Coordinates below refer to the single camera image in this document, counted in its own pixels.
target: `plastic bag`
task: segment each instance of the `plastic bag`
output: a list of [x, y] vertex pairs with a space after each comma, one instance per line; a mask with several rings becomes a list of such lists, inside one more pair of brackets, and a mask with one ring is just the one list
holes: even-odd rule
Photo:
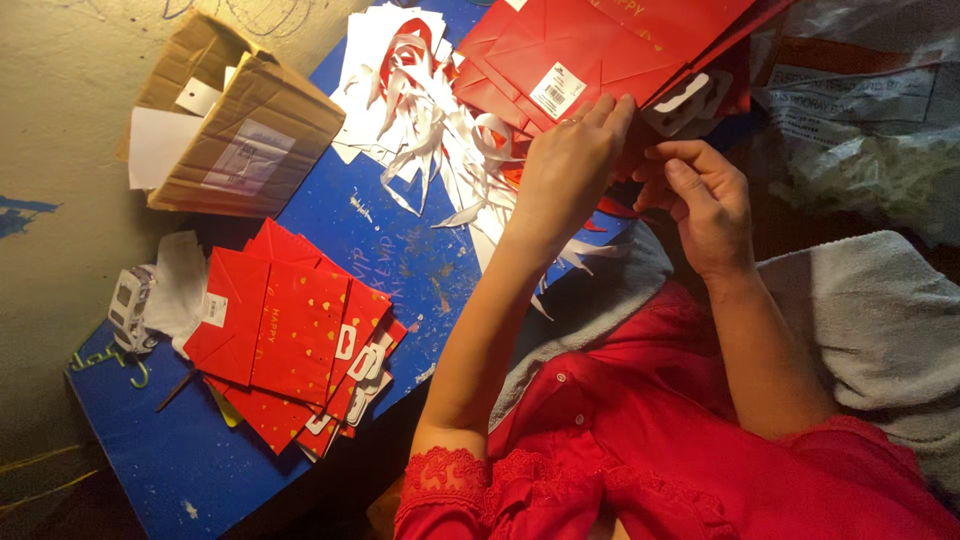
[[954, 0], [806, 0], [753, 37], [754, 96], [779, 151], [771, 192], [960, 244], [960, 12]]

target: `blue table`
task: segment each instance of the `blue table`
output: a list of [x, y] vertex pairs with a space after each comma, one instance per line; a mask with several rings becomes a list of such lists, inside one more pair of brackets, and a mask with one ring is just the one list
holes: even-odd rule
[[[486, 9], [464, 0], [418, 5], [444, 13], [446, 37], [454, 44]], [[336, 88], [345, 50], [342, 40], [311, 75], [324, 92]], [[418, 219], [380, 186], [381, 171], [365, 156], [346, 166], [334, 152], [326, 152], [277, 218], [361, 281], [390, 293], [396, 317], [410, 328], [388, 366], [395, 381], [368, 417], [379, 416], [427, 378], [480, 278], [468, 231], [429, 227], [453, 212], [443, 185], [431, 185], [425, 215]], [[416, 189], [409, 195], [419, 198]], [[351, 197], [370, 212], [372, 223], [357, 212]], [[608, 231], [581, 231], [577, 237], [596, 245], [627, 225], [599, 213], [593, 221]], [[569, 268], [551, 268], [548, 282]], [[111, 342], [105, 322], [78, 351], [80, 363], [74, 367], [83, 369], [68, 368], [66, 375], [151, 537], [217, 537], [310, 468], [294, 445], [274, 457], [246, 423], [228, 428], [199, 379], [154, 413], [187, 372], [187, 364], [163, 342], [145, 362], [148, 384], [136, 389], [131, 378], [142, 380], [138, 367], [123, 367], [114, 357], [96, 362], [109, 356]]]
[[[419, 2], [429, 11], [444, 13], [446, 38], [454, 46], [473, 28], [486, 8], [465, 0]], [[347, 41], [330, 51], [310, 75], [310, 81], [327, 95], [336, 90]], [[434, 366], [453, 324], [470, 292], [480, 279], [480, 266], [473, 242], [464, 227], [430, 229], [454, 212], [440, 182], [427, 190], [422, 218], [402, 209], [380, 185], [383, 167], [358, 156], [345, 165], [328, 151], [317, 162], [276, 221], [294, 233], [302, 233], [337, 264], [367, 285], [393, 295], [394, 315], [407, 334], [387, 366], [394, 383], [372, 409], [377, 417], [407, 395], [424, 373]], [[420, 200], [420, 177], [404, 196]], [[370, 213], [371, 220], [351, 203], [355, 200]], [[576, 238], [602, 246], [624, 231], [631, 220], [601, 212], [593, 223], [604, 233], [580, 230]], [[547, 284], [555, 282], [572, 266], [555, 264], [547, 271]]]

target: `stack of red gift bags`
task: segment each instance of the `stack of red gift bags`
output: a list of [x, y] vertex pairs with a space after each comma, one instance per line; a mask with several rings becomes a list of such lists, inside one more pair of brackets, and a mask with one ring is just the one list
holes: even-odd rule
[[[614, 168], [623, 182], [644, 147], [750, 110], [749, 34], [792, 1], [497, 0], [457, 46], [453, 93], [515, 128], [521, 150], [585, 102], [632, 95], [642, 112]], [[521, 169], [501, 167], [515, 184]]]
[[213, 248], [204, 319], [183, 349], [274, 453], [297, 442], [316, 459], [393, 379], [384, 361], [407, 330], [391, 305], [267, 219], [242, 253]]

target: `beige wall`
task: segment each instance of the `beige wall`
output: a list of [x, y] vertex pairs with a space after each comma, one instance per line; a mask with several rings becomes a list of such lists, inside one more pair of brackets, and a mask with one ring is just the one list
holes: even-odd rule
[[[146, 209], [143, 195], [127, 188], [126, 164], [113, 159], [175, 15], [190, 4], [216, 12], [308, 73], [345, 34], [347, 15], [369, 3], [4, 0], [0, 196], [60, 206], [38, 214], [25, 233], [0, 237], [0, 464], [77, 440], [72, 419], [65, 420], [66, 360], [104, 319], [120, 269], [148, 261], [158, 239], [183, 219]], [[9, 488], [0, 490], [0, 503], [77, 472], [42, 467], [50, 472], [20, 485], [0, 479]]]

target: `white toy car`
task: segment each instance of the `white toy car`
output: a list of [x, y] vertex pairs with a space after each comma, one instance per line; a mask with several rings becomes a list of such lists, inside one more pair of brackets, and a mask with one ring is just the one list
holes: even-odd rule
[[143, 326], [143, 308], [156, 283], [152, 264], [141, 264], [130, 270], [121, 270], [107, 319], [113, 324], [113, 337], [128, 353], [148, 353], [156, 345], [152, 331]]

